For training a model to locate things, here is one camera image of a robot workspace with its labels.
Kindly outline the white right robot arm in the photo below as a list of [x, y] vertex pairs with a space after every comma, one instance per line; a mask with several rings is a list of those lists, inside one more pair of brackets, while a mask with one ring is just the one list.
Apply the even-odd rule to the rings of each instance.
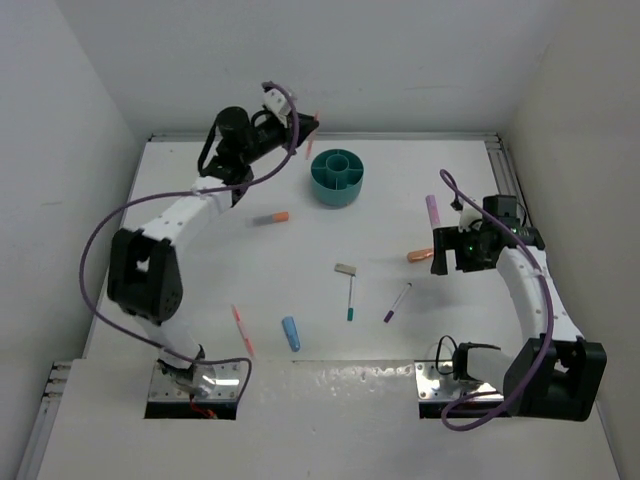
[[432, 274], [447, 274], [449, 252], [462, 273], [497, 271], [514, 304], [523, 345], [509, 356], [497, 345], [459, 343], [447, 374], [458, 383], [491, 385], [510, 417], [587, 420], [607, 355], [567, 313], [539, 230], [520, 218], [514, 196], [487, 196], [480, 209], [455, 198], [451, 207], [458, 225], [433, 226]]

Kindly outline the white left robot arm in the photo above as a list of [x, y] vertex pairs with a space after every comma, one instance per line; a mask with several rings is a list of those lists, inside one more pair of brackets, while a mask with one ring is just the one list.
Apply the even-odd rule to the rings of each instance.
[[186, 376], [205, 356], [178, 315], [183, 299], [180, 255], [208, 224], [242, 199], [254, 179], [253, 162], [279, 147], [299, 147], [318, 126], [313, 115], [279, 118], [267, 109], [249, 115], [241, 107], [225, 108], [198, 158], [195, 194], [136, 229], [121, 228], [114, 234], [107, 296], [157, 343], [163, 371]]

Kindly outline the pink pen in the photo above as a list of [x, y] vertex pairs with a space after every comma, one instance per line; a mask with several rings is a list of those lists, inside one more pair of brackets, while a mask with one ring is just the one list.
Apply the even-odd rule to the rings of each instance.
[[310, 133], [310, 135], [307, 138], [307, 147], [306, 147], [306, 152], [305, 152], [305, 160], [309, 160], [311, 158], [311, 154], [312, 154], [312, 149], [313, 149], [313, 143], [315, 141], [316, 135], [317, 135], [317, 131], [319, 128], [319, 114], [320, 111], [316, 110], [315, 114], [314, 114], [314, 120], [316, 121], [316, 123], [318, 124], [315, 129]]
[[235, 305], [231, 306], [231, 311], [232, 311], [234, 320], [236, 322], [237, 328], [239, 330], [239, 333], [241, 335], [241, 338], [243, 340], [243, 343], [245, 345], [246, 351], [247, 351], [249, 357], [251, 359], [254, 359], [255, 358], [255, 349], [254, 349], [254, 346], [253, 346], [253, 344], [252, 344], [252, 342], [250, 340], [250, 337], [248, 335], [246, 327], [245, 327], [245, 325], [244, 325], [244, 323], [243, 323], [243, 321], [242, 321], [242, 319], [241, 319], [241, 317], [239, 315], [239, 311], [238, 311], [238, 309], [237, 309], [237, 307]]

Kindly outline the orange capped grey marker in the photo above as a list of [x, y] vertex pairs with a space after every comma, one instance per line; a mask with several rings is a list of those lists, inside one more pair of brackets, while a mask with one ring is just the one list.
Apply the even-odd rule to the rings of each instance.
[[266, 225], [271, 225], [276, 223], [287, 222], [288, 220], [289, 220], [289, 213], [284, 211], [284, 212], [277, 212], [269, 215], [254, 217], [251, 220], [251, 224], [253, 226], [266, 226]]

